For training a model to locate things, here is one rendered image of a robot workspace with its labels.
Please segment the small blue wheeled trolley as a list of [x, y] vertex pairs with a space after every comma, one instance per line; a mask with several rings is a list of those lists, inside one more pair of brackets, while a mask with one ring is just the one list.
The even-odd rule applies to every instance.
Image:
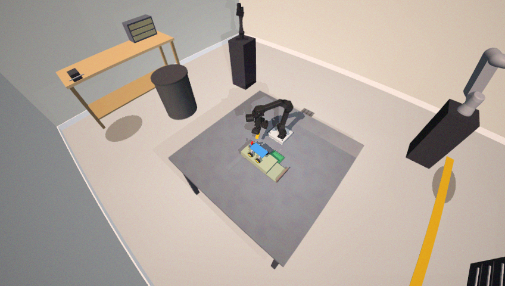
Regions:
[[269, 152], [268, 152], [267, 150], [265, 150], [264, 148], [262, 148], [262, 147], [260, 146], [260, 144], [255, 143], [254, 145], [253, 145], [253, 144], [252, 144], [252, 145], [250, 144], [250, 146], [251, 146], [250, 148], [251, 148], [252, 150], [251, 150], [251, 152], [250, 152], [250, 153], [248, 153], [248, 155], [249, 155], [250, 157], [252, 157], [254, 152], [255, 152], [255, 153], [257, 153], [257, 154], [259, 155], [259, 157], [258, 157], [258, 158], [256, 158], [256, 162], [257, 162], [257, 163], [260, 163], [261, 157], [263, 158], [265, 155], [268, 155], [268, 154], [269, 154]]

